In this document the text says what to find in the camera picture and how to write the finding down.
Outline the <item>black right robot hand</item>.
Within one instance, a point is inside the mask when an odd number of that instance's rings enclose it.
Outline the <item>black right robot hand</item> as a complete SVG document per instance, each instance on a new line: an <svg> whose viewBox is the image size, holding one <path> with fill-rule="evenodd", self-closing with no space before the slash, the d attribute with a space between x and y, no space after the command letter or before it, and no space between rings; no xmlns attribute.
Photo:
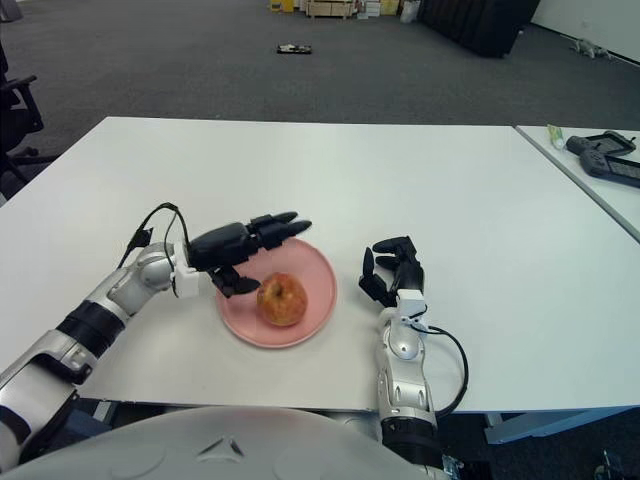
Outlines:
<svg viewBox="0 0 640 480"><path fill-rule="evenodd" d="M425 331L428 307L424 297L425 274L409 236L379 241L364 253L360 289L393 317Z"/></svg>

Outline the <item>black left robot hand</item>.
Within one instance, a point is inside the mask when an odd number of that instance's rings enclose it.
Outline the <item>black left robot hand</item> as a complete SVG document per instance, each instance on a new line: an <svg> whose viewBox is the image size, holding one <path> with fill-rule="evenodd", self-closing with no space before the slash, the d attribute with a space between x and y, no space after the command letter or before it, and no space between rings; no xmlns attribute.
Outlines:
<svg viewBox="0 0 640 480"><path fill-rule="evenodd" d="M295 212L263 215L247 224L234 222L206 232L174 247L171 286L178 298L199 294L200 275L207 274L226 298L256 291L260 282L236 270L260 250L279 248L283 243L312 225L299 220Z"/></svg>

